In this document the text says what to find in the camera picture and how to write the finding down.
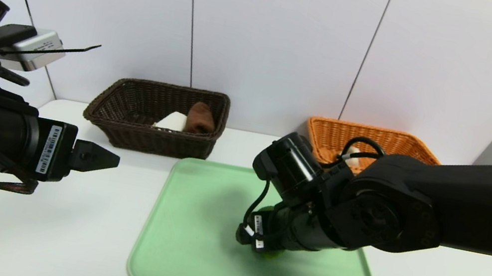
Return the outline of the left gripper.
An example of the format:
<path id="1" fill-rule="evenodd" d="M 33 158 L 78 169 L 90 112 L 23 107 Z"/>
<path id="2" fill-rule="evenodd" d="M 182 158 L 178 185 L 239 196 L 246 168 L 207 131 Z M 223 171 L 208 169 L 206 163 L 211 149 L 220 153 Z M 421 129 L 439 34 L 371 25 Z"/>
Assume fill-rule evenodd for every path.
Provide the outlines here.
<path id="1" fill-rule="evenodd" d="M 74 125 L 40 117 L 35 108 L 0 102 L 0 155 L 40 182 L 58 182 L 70 169 L 89 172 L 119 166 L 119 155 L 76 139 L 77 132 Z M 0 164 L 1 172 L 8 168 Z"/>

